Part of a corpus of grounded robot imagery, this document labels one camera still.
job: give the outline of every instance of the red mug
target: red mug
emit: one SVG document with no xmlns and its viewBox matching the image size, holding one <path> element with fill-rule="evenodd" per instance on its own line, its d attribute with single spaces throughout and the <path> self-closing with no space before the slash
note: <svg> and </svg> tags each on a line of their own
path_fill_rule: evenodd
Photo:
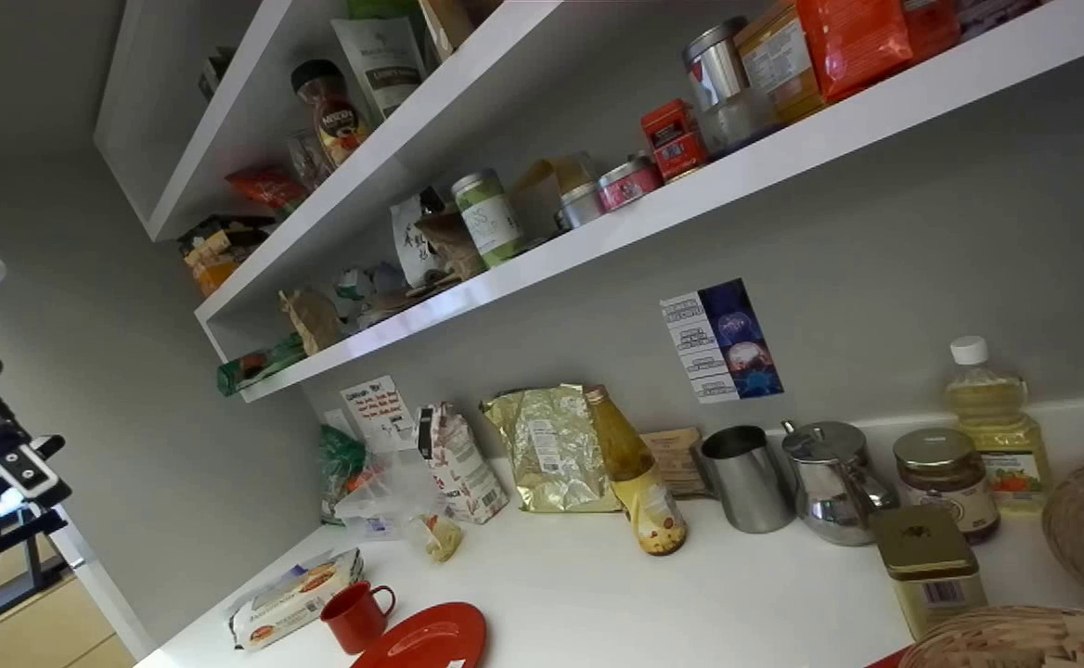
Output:
<svg viewBox="0 0 1084 668">
<path fill-rule="evenodd" d="M 355 580 L 324 606 L 320 621 L 345 644 L 345 652 L 362 652 L 366 643 L 383 637 L 395 606 L 398 592 L 388 587 Z"/>
</svg>

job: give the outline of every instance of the cooking oil bottle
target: cooking oil bottle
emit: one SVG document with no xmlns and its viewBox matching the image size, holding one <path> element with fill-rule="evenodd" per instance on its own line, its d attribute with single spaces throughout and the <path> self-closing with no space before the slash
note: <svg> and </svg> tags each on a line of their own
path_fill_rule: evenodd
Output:
<svg viewBox="0 0 1084 668">
<path fill-rule="evenodd" d="M 1050 493 L 1050 460 L 1033 415 L 1024 377 L 989 362 L 989 340 L 950 340 L 959 375 L 948 383 L 948 409 L 984 457 L 989 490 L 1001 511 L 1041 511 Z"/>
<path fill-rule="evenodd" d="M 600 440 L 611 493 L 649 556 L 674 551 L 687 543 L 687 518 L 674 511 L 669 486 L 638 432 L 622 418 L 606 389 L 588 389 L 594 435 Z"/>
</svg>

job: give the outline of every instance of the cup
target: cup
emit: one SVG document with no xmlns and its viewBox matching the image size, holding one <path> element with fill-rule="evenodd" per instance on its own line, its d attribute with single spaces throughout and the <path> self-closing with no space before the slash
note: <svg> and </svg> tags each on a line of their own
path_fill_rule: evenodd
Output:
<svg viewBox="0 0 1084 668">
<path fill-rule="evenodd" d="M 320 621 L 345 644 L 345 652 L 362 652 L 376 637 L 383 637 L 398 592 L 388 587 L 370 587 L 362 580 L 349 581 L 349 590 L 335 592 Z"/>
<path fill-rule="evenodd" d="M 701 479 L 730 527 L 768 534 L 796 518 L 789 490 L 762 427 L 726 427 L 693 450 Z"/>
</svg>

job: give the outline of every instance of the red plate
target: red plate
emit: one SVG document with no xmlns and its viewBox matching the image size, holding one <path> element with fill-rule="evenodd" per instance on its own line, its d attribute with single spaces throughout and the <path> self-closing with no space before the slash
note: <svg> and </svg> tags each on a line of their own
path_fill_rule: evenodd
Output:
<svg viewBox="0 0 1084 668">
<path fill-rule="evenodd" d="M 485 633 L 476 606 L 444 602 L 386 629 L 353 668 L 477 668 Z"/>
</svg>

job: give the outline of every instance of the orange package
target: orange package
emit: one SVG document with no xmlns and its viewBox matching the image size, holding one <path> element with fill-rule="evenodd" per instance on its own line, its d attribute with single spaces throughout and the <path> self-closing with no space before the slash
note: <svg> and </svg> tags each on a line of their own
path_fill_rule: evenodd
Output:
<svg viewBox="0 0 1084 668">
<path fill-rule="evenodd" d="M 826 100 L 959 41 L 959 0 L 798 0 L 798 17 Z"/>
</svg>

